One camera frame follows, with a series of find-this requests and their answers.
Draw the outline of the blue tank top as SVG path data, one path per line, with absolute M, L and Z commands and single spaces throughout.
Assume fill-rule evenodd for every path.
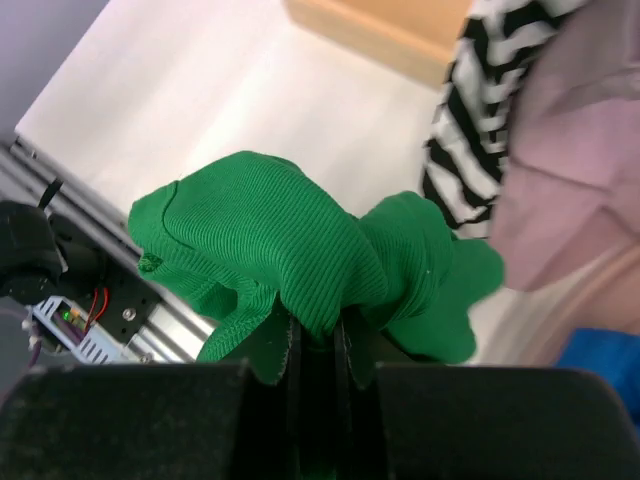
M 569 338 L 557 367 L 596 373 L 616 389 L 639 392 L 639 336 L 582 328 Z

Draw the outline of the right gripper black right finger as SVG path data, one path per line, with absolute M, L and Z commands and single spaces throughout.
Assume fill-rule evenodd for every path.
M 580 370 L 419 363 L 364 321 L 334 333 L 341 479 L 635 479 L 619 396 Z

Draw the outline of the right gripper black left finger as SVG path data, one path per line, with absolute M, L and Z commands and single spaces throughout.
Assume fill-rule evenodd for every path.
M 37 368 L 1 407 L 5 479 L 296 479 L 281 306 L 217 363 Z

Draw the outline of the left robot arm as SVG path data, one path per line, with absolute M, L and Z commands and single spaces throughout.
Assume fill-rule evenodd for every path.
M 32 205 L 1 202 L 1 295 L 23 305 L 51 296 L 77 300 L 94 292 L 107 260 L 100 250 L 54 232 Z

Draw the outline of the black white striped tank top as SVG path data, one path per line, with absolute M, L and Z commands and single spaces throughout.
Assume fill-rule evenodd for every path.
M 508 163 L 511 106 L 543 47 L 580 1 L 475 1 L 425 142 L 423 192 L 463 238 L 489 235 Z

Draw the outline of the green tank top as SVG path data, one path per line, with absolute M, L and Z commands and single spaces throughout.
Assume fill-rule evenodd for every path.
M 140 275 L 216 321 L 198 358 L 228 355 L 281 305 L 317 341 L 356 308 L 406 353 L 446 364 L 476 349 L 471 307 L 503 281 L 501 256 L 461 239 L 411 191 L 361 217 L 294 163 L 243 151 L 138 199 Z

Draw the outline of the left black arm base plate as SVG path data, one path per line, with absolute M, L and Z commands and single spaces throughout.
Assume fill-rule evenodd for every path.
M 133 338 L 161 300 L 141 278 L 112 260 L 106 264 L 97 293 L 92 317 L 122 344 Z

